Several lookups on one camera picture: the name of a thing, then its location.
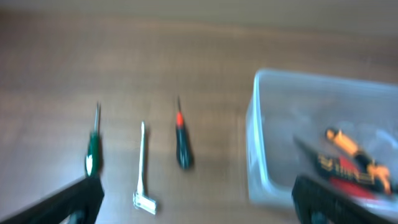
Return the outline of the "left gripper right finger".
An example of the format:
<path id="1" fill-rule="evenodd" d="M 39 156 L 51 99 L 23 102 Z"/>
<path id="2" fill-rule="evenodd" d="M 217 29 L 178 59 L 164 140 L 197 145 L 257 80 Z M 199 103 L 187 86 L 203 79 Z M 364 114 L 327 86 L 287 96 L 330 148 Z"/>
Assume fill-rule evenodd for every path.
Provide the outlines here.
<path id="1" fill-rule="evenodd" d="M 296 215 L 303 224 L 326 223 L 328 220 L 339 224 L 392 223 L 307 175 L 296 177 L 292 200 Z"/>

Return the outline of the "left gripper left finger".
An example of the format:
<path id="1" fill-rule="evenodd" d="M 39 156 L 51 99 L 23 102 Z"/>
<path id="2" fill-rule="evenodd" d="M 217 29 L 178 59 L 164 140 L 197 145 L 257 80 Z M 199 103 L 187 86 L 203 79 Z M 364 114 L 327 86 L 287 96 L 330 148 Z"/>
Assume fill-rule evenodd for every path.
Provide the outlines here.
<path id="1" fill-rule="evenodd" d="M 70 223 L 95 223 L 103 199 L 101 179 L 85 177 L 1 223 L 61 223 L 67 217 Z"/>

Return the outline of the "orange black long-nose pliers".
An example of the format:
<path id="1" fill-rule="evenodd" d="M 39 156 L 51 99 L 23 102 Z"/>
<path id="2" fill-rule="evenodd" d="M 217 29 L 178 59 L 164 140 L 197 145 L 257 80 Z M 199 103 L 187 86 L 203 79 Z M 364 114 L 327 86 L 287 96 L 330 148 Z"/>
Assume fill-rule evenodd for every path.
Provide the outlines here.
<path id="1" fill-rule="evenodd" d="M 392 195 L 397 193 L 388 166 L 378 163 L 342 129 L 327 128 L 325 138 L 343 154 L 332 156 L 316 150 L 304 140 L 294 137 L 294 142 L 309 158 L 318 175 L 324 179 L 336 178 L 373 192 Z"/>

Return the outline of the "black red screwdriver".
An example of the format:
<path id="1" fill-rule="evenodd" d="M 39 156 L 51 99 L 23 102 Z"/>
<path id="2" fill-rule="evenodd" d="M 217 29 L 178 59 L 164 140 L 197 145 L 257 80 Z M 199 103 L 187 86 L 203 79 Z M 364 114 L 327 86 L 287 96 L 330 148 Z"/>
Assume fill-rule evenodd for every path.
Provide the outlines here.
<path id="1" fill-rule="evenodd" d="M 175 123 L 176 132 L 176 156 L 181 169 L 188 170 L 193 165 L 193 154 L 190 147 L 188 131 L 180 106 L 180 97 L 177 97 L 177 115 Z"/>

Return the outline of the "green handled screwdriver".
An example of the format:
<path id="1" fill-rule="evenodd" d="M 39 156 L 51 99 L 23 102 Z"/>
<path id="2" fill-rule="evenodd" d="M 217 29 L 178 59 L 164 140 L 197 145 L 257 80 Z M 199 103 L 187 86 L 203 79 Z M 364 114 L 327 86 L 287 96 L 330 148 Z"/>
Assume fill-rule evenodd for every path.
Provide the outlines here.
<path id="1" fill-rule="evenodd" d="M 88 177 L 97 175 L 100 171 L 100 114 L 101 105 L 97 102 L 94 126 L 89 135 L 88 149 L 85 156 L 85 174 Z"/>

